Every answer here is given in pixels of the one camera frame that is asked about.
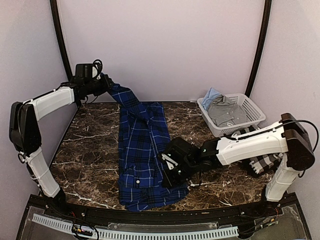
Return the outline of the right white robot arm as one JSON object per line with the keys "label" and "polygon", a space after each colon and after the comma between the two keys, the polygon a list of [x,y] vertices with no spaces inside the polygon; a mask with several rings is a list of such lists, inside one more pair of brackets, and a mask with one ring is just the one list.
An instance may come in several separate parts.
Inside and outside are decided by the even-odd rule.
{"label": "right white robot arm", "polygon": [[265,128],[238,136],[217,137],[197,147],[181,137],[169,142],[159,158],[167,163],[162,186],[177,187],[196,173],[204,173],[242,160],[282,154],[275,175],[265,188],[265,197],[255,205],[255,213],[266,217],[301,172],[315,163],[314,146],[308,132],[290,113]]}

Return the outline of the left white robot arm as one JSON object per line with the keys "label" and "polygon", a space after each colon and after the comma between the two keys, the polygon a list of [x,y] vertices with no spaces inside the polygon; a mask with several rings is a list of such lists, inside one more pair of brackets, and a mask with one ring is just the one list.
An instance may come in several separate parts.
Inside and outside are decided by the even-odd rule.
{"label": "left white robot arm", "polygon": [[18,152],[19,161],[26,164],[32,180],[46,197],[54,199],[62,191],[43,155],[39,121],[65,106],[81,105],[89,95],[100,96],[113,84],[112,79],[103,73],[95,78],[74,77],[47,93],[12,104],[9,139]]}

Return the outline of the blue plaid long sleeve shirt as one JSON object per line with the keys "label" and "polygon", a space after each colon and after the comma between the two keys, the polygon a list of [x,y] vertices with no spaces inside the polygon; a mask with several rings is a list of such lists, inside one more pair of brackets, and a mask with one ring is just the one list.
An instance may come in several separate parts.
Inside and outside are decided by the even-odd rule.
{"label": "blue plaid long sleeve shirt", "polygon": [[171,141],[160,102],[141,102],[118,83],[107,91],[120,105],[118,131],[118,199],[131,212],[175,204],[189,193],[185,183],[162,185],[168,168],[158,155]]}

